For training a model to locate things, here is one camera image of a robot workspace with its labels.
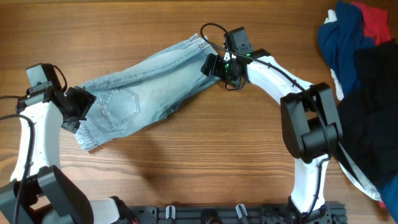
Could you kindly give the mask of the navy blue garment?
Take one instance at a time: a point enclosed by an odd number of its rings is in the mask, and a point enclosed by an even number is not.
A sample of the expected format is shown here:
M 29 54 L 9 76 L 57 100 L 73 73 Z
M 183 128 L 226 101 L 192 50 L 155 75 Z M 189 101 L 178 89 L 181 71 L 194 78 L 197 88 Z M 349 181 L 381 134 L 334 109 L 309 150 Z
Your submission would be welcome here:
M 354 64 L 355 52 L 374 47 L 372 38 L 363 34 L 361 10 L 353 4 L 337 2 L 336 20 L 318 30 L 318 44 L 326 64 L 334 71 L 344 96 L 361 86 Z

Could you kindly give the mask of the black garment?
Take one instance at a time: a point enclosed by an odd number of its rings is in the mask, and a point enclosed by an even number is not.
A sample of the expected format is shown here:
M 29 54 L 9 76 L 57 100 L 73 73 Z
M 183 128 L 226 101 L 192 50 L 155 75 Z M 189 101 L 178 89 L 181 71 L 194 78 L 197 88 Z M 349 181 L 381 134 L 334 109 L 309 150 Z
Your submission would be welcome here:
M 397 175 L 397 43 L 359 49 L 354 64 L 361 86 L 337 106 L 343 147 L 334 156 L 381 188 Z

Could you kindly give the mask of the light blue denim shorts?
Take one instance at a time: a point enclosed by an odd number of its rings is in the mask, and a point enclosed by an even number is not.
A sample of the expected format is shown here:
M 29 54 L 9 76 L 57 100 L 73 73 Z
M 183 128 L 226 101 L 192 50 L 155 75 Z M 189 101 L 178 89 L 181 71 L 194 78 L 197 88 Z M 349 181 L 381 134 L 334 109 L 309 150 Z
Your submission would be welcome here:
M 198 34 L 123 71 L 81 84 L 95 95 L 75 138 L 84 151 L 124 138 L 165 119 L 187 98 L 219 79 L 201 68 L 213 47 Z

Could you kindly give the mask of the white garment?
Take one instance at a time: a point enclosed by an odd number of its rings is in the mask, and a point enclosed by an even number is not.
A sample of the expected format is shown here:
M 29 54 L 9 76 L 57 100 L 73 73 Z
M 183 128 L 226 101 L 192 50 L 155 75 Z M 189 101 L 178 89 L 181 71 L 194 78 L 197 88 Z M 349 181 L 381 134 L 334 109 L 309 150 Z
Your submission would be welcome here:
M 327 13 L 328 13 L 328 16 L 325 18 L 325 21 L 324 21 L 325 24 L 337 21 L 336 12 L 334 10 L 329 9 L 327 11 Z M 335 84 L 336 97 L 339 101 L 341 101 L 344 98 L 341 84 L 336 77 L 335 71 L 333 69 L 330 69 L 330 72 L 331 72 L 331 77 Z

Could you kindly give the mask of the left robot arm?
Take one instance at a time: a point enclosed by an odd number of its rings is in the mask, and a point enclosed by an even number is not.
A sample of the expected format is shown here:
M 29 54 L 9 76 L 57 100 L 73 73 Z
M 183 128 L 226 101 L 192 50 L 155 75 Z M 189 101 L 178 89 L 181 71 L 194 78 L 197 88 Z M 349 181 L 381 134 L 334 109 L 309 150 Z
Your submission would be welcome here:
M 60 81 L 61 70 L 39 63 L 26 70 L 30 88 L 17 97 L 21 140 L 16 168 L 1 187 L 9 223 L 137 223 L 118 197 L 89 201 L 60 169 L 60 131 L 77 132 L 96 97 Z

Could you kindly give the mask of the red garment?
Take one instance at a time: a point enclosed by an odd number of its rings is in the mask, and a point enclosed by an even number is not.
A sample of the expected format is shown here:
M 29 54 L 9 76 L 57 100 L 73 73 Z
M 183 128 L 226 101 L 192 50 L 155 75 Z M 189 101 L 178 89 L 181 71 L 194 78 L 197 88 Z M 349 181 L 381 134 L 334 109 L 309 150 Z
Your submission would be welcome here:
M 363 17 L 363 34 L 372 38 L 375 45 L 381 45 L 392 40 L 391 32 L 387 25 L 388 12 L 386 10 L 371 7 L 365 3 L 352 2 L 359 8 Z

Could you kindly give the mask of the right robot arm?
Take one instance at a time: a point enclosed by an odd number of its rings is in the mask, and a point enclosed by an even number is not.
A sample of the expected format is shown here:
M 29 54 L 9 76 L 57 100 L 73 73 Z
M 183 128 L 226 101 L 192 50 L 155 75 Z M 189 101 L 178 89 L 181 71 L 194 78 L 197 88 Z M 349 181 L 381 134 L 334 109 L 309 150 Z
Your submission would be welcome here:
M 229 91 L 252 83 L 280 105 L 282 137 L 295 159 L 295 180 L 287 205 L 261 209 L 267 223 L 331 223 L 335 217 L 323 196 L 326 169 L 342 138 L 331 88 L 313 85 L 280 66 L 264 49 L 255 50 L 245 28 L 224 31 L 223 56 L 209 54 L 201 71 L 225 83 Z

